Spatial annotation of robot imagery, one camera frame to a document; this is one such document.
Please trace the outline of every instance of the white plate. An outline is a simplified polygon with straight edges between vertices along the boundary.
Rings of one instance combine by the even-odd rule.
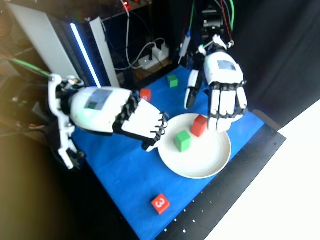
[[[187,113],[169,120],[165,135],[158,147],[164,164],[176,174],[189,179],[209,178],[219,173],[228,163],[231,143],[226,132],[205,128],[201,137],[191,133],[199,114]],[[175,144],[176,134],[186,130],[191,136],[190,148],[180,152]]]

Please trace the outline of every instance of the black backdrop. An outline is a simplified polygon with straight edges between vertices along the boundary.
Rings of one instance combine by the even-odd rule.
[[[174,47],[181,41],[189,2],[153,0],[155,34]],[[234,4],[235,46],[230,52],[247,79],[249,108],[283,127],[320,99],[320,1]]]

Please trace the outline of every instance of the blue tablecloth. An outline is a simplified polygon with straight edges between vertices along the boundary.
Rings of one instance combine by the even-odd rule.
[[[208,97],[201,91],[194,107],[184,110],[185,88],[190,71],[179,67],[172,73],[179,79],[178,87],[169,88],[166,77],[151,84],[151,103],[171,118],[184,113],[208,114]],[[251,113],[232,124],[227,132],[232,146],[231,159],[263,126]],[[152,240],[201,192],[214,178],[181,177],[162,162],[158,150],[145,152],[141,141],[122,135],[94,135],[77,129],[72,135],[87,155],[87,162],[109,193],[123,216],[142,240]],[[170,207],[158,215],[151,201],[163,193]]]

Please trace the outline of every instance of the green block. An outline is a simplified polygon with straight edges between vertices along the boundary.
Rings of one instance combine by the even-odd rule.
[[[181,153],[190,148],[190,143],[191,136],[186,130],[183,130],[175,135],[175,145]]]
[[[169,84],[170,88],[178,86],[178,78],[176,75],[169,75],[167,77],[167,79],[168,79],[168,84]]]

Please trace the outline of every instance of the toy block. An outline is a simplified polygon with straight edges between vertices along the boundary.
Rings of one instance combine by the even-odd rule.
[[[208,119],[205,116],[199,115],[193,122],[191,133],[198,138],[204,133]]]
[[[166,197],[161,193],[159,196],[157,196],[151,204],[155,208],[155,210],[158,212],[158,214],[162,214],[169,206],[170,202],[166,199]]]
[[[186,130],[179,132],[175,136],[175,145],[181,153],[190,148],[190,143],[191,136]]]
[[[178,86],[178,78],[176,75],[169,75],[167,76],[168,84],[170,88],[174,88]]]
[[[140,91],[140,98],[150,102],[151,100],[151,89],[142,88]]]

